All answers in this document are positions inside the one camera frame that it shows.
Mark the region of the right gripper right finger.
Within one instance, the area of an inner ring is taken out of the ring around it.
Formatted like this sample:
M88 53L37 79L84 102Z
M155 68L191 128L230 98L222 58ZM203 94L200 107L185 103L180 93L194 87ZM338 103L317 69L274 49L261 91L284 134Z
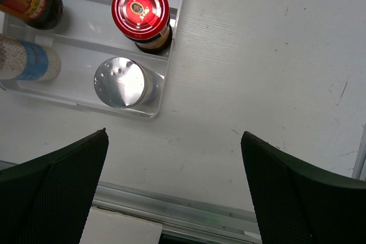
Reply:
M246 131L246 178L262 243L365 243L365 182L326 171Z

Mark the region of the red-lid sauce jar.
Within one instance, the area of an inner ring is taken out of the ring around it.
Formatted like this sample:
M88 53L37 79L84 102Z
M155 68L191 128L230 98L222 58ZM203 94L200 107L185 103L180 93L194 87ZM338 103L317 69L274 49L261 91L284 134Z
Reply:
M62 21L62 0L5 0L1 11L38 30L51 30Z
M112 0L112 18L138 49L161 54L172 42L168 0Z

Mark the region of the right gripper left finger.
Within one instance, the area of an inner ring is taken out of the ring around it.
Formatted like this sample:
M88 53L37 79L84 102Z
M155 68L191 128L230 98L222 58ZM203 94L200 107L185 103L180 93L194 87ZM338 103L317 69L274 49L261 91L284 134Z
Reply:
M79 243L109 146L105 129L1 170L1 243Z

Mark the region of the silver-lid white shaker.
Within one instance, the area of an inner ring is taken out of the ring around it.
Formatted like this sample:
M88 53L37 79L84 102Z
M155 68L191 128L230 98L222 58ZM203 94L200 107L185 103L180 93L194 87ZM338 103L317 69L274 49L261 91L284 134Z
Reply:
M162 78L140 63L125 57L109 58L94 74L97 97L115 109L145 105L158 96Z
M1 35L1 80L50 81L60 71L53 49Z

